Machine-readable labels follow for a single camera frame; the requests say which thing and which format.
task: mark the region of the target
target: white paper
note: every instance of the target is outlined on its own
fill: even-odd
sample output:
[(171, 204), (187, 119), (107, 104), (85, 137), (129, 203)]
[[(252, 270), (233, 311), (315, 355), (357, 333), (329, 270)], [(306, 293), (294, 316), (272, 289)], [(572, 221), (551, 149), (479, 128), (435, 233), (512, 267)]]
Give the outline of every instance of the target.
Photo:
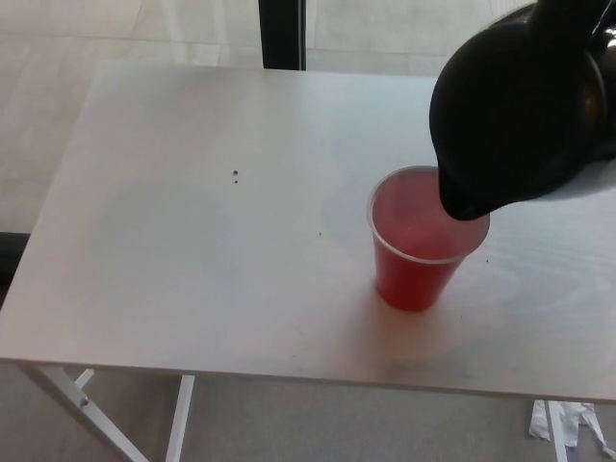
[[(563, 436), (567, 448), (578, 447), (579, 425), (588, 425), (590, 431), (593, 432), (593, 435), (601, 444), (603, 453), (616, 460), (616, 452), (607, 447), (607, 442), (601, 432), (594, 404), (565, 401), (555, 401), (555, 403), (557, 404), (558, 416), (552, 416), (552, 418), (559, 418), (562, 421)], [(536, 400), (532, 407), (532, 419), (530, 419), (528, 433), (535, 438), (550, 440), (548, 416), (546, 415), (546, 406), (543, 400)]]

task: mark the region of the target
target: plastic cup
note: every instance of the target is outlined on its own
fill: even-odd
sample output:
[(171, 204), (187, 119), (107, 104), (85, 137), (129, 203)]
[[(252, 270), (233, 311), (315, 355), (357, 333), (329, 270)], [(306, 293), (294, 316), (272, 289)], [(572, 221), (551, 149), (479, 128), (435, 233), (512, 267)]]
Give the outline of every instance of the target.
[(383, 178), (369, 202), (375, 285), (391, 306), (432, 306), (488, 234), (490, 217), (451, 218), (441, 205), (437, 167), (409, 167)]

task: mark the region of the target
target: table top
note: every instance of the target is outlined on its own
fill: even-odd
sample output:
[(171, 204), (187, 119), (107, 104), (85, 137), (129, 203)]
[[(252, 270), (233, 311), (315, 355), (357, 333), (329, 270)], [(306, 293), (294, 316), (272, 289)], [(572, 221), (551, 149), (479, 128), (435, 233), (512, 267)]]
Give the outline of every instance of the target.
[(366, 203), (393, 169), (435, 165), (433, 85), (107, 64), (0, 358), (615, 400), (616, 192), (494, 213), (424, 314), (375, 294)]

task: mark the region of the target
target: red liquid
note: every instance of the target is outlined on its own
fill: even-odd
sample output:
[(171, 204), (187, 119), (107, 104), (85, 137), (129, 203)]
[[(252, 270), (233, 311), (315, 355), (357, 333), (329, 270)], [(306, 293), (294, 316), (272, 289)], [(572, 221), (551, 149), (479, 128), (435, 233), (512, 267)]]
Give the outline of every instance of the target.
[(387, 303), (405, 311), (422, 311), (434, 304), (461, 261), (426, 265), (406, 260), (374, 239), (376, 289)]
[(372, 221), (388, 244), (374, 236), (376, 288), (390, 305), (413, 312), (434, 304), (489, 226), (488, 217), (456, 221), (447, 215), (436, 167), (408, 168), (385, 179), (374, 193)]

